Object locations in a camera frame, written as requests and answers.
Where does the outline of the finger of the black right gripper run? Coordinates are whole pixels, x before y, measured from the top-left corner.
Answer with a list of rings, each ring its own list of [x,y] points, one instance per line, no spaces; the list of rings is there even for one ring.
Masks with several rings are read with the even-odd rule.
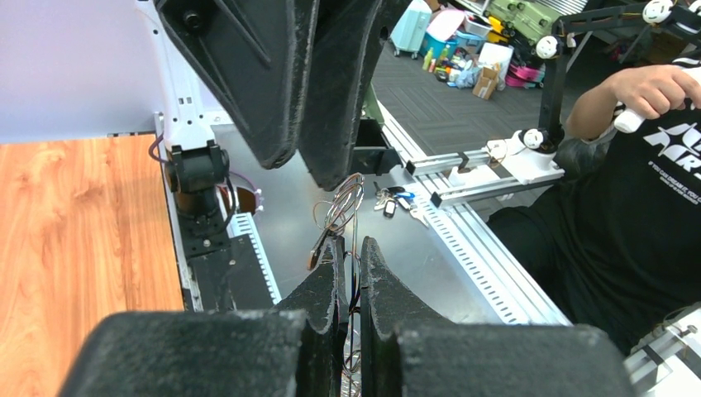
[[[176,49],[231,117],[265,169],[298,147],[317,1],[155,2]]]
[[[298,151],[317,186],[348,175],[370,80],[406,1],[322,1]]]

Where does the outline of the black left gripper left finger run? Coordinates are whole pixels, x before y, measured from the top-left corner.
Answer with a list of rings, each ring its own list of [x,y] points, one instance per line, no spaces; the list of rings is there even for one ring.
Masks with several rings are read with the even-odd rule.
[[[346,340],[345,242],[271,309],[121,312],[85,339],[62,396],[337,396]]]

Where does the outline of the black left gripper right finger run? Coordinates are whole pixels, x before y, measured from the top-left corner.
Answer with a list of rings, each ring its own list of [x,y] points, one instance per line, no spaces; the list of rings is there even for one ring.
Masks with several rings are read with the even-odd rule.
[[[623,359],[590,326],[453,323],[388,267],[360,255],[364,396],[632,396]]]

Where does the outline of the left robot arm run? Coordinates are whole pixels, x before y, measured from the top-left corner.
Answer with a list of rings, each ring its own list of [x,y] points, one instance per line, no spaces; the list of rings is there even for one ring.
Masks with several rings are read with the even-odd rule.
[[[389,269],[345,249],[362,199],[351,169],[365,94],[404,1],[141,1],[162,65],[165,178],[199,312],[122,312],[86,338],[62,396],[632,396],[622,357],[588,326],[457,324]],[[230,158],[195,98],[203,83],[266,169],[299,154],[340,199],[312,272],[262,309],[217,197]]]

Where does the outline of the operator hand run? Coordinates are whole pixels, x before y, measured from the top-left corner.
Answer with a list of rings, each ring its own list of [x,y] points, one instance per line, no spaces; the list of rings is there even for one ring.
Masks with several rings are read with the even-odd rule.
[[[673,65],[624,69],[606,78],[602,86],[626,110],[648,120],[683,109],[687,99],[700,107],[700,82],[688,70]]]

